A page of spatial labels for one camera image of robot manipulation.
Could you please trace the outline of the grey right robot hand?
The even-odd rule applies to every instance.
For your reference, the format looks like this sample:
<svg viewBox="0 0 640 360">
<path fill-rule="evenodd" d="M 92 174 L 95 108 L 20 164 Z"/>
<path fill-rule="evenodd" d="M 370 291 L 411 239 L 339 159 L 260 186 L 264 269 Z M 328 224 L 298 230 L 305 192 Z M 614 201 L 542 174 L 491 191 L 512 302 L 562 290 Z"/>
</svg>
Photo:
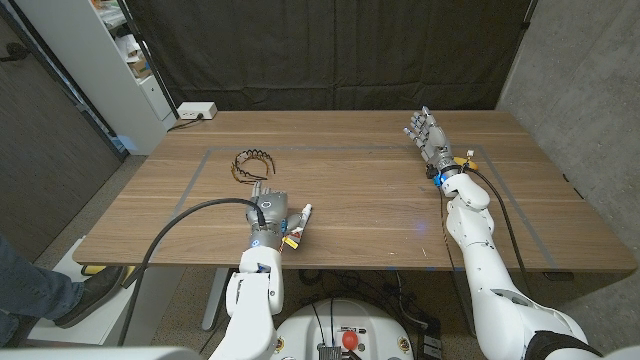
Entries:
<svg viewBox="0 0 640 360">
<path fill-rule="evenodd" d="M 459 173 L 461 166 L 454 160 L 450 142 L 427 106 L 413 114 L 403 131 L 419 149 L 429 179 L 440 184 Z"/>
</svg>

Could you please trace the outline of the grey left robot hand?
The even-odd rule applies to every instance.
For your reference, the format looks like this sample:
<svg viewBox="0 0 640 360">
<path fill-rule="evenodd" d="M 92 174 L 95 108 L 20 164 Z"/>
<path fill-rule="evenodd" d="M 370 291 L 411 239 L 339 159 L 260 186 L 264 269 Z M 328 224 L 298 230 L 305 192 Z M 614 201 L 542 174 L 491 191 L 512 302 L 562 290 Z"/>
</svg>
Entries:
<svg viewBox="0 0 640 360">
<path fill-rule="evenodd" d="M 260 181 L 253 185 L 250 200 L 262 211 L 266 225 L 259 224 L 256 210 L 248 206 L 246 218 L 251 227 L 249 247 L 263 246 L 278 250 L 282 238 L 301 224 L 302 214 L 288 214 L 287 193 L 262 188 Z"/>
</svg>

